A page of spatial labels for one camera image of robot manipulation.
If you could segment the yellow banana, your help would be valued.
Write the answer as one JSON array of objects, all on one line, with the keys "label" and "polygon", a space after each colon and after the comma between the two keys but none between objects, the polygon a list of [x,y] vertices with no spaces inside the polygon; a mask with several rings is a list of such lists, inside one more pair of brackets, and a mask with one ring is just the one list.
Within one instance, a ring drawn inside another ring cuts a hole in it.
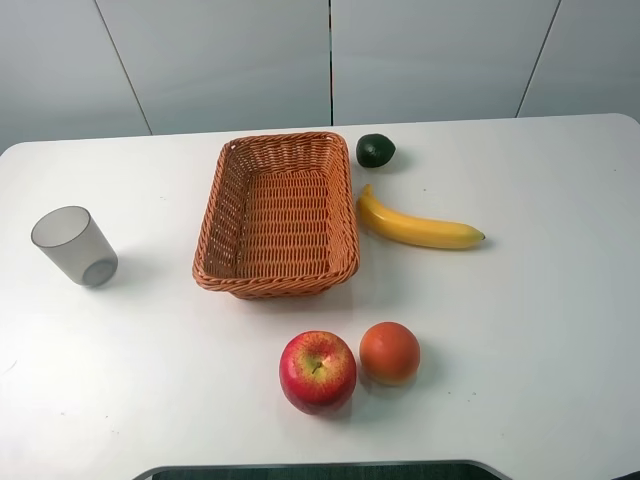
[{"label": "yellow banana", "polygon": [[476,247],[486,236],[463,223],[410,216],[383,205],[366,184],[356,202],[363,224],[389,240],[436,249],[464,250]]}]

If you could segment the orange wicker basket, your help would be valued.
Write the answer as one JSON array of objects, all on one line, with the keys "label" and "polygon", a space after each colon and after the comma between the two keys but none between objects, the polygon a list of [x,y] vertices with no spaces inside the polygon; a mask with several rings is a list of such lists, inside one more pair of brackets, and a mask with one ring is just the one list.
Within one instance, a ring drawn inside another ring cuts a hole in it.
[{"label": "orange wicker basket", "polygon": [[236,138],[220,151],[192,274],[240,299],[315,295],[360,247],[347,143],[331,132]]}]

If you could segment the dark green avocado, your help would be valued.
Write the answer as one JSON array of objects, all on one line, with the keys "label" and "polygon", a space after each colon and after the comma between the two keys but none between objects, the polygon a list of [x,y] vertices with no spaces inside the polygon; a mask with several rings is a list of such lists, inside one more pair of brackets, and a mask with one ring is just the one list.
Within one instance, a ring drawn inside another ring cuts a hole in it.
[{"label": "dark green avocado", "polygon": [[356,160],[364,168],[379,168],[386,165],[395,152],[395,144],[385,135],[367,134],[357,142]]}]

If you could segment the red apple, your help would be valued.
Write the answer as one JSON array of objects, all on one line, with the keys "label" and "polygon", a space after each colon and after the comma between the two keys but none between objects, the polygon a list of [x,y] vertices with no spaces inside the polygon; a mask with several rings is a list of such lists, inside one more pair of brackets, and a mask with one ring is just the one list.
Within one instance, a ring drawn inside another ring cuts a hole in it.
[{"label": "red apple", "polygon": [[333,414],[353,395],[357,365],[342,338],[310,330],[295,336],[284,348],[279,380],[286,399],[298,410],[310,415]]}]

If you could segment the orange fruit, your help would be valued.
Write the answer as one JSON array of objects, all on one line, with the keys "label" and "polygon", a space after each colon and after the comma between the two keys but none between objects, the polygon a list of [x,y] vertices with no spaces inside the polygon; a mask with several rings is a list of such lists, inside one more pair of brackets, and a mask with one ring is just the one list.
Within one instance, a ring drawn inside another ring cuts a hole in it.
[{"label": "orange fruit", "polygon": [[404,325],[382,322],[364,333],[359,357],[362,369],[372,380],[400,386],[417,374],[421,347],[417,337]]}]

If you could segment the grey translucent plastic cup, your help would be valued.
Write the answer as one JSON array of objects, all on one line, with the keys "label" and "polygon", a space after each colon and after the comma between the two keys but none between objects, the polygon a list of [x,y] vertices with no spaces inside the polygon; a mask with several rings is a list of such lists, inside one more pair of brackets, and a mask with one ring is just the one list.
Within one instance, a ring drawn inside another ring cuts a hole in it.
[{"label": "grey translucent plastic cup", "polygon": [[36,222],[30,238],[77,285],[98,287],[117,271],[114,249],[84,207],[64,206],[47,213]]}]

